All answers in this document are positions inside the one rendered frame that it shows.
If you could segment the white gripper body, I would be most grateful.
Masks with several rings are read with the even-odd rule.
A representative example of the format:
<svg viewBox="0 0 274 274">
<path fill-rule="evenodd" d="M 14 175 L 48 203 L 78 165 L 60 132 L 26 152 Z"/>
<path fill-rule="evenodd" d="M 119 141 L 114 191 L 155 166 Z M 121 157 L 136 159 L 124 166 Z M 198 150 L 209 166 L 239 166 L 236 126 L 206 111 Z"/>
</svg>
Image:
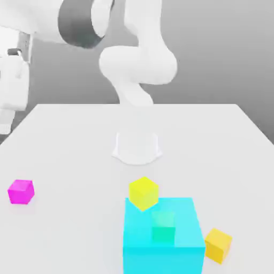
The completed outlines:
<svg viewBox="0 0 274 274">
<path fill-rule="evenodd" d="M 24 111 L 28 103 L 29 65 L 21 56 L 0 58 L 0 108 Z"/>
</svg>

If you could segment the small magenta cube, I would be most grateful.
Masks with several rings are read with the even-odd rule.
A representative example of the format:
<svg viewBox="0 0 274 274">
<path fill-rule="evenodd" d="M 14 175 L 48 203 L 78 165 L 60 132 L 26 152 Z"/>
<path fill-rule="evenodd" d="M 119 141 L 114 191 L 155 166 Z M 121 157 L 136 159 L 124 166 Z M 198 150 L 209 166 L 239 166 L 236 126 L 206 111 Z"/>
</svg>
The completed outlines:
<svg viewBox="0 0 274 274">
<path fill-rule="evenodd" d="M 28 204 L 34 196 L 34 186 L 31 180 L 15 180 L 7 190 L 12 204 Z"/>
</svg>

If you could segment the small yellow cube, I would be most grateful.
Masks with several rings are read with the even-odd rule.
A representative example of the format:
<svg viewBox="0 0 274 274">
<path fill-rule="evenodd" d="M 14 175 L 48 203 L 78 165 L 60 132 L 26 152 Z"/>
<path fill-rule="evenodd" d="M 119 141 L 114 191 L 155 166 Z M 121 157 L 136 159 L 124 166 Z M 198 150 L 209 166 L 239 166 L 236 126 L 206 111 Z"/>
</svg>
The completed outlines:
<svg viewBox="0 0 274 274">
<path fill-rule="evenodd" d="M 129 201 L 141 211 L 158 203 L 159 186 L 147 177 L 142 177 L 129 184 Z"/>
</svg>

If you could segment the small teal cube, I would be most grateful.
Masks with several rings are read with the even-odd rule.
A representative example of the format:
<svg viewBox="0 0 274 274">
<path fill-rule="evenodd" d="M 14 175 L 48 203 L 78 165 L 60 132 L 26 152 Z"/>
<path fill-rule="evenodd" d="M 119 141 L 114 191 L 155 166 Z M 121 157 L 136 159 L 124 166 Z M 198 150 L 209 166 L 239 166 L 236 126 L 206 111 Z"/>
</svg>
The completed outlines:
<svg viewBox="0 0 274 274">
<path fill-rule="evenodd" d="M 175 213 L 154 211 L 152 218 L 152 239 L 158 243 L 174 243 L 176 234 Z"/>
</svg>

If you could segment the small orange cube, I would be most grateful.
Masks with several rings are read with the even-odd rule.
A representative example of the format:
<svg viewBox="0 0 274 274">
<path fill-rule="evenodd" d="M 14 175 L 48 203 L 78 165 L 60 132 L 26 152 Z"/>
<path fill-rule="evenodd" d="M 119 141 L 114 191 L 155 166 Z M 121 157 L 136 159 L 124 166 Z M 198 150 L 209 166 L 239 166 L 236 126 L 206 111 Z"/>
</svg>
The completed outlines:
<svg viewBox="0 0 274 274">
<path fill-rule="evenodd" d="M 230 250 L 232 237 L 216 228 L 213 228 L 206 236 L 204 242 L 205 256 L 219 264 L 222 264 Z"/>
</svg>

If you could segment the large cyan box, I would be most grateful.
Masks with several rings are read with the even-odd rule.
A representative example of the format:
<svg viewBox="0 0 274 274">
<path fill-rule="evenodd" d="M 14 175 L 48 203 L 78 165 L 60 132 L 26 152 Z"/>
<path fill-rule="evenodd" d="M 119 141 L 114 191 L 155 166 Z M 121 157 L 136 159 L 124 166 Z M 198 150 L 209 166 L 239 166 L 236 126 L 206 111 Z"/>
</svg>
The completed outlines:
<svg viewBox="0 0 274 274">
<path fill-rule="evenodd" d="M 161 211 L 173 217 L 166 241 L 153 236 Z M 125 200 L 123 274 L 202 274 L 205 249 L 192 198 L 162 197 L 145 211 Z"/>
</svg>

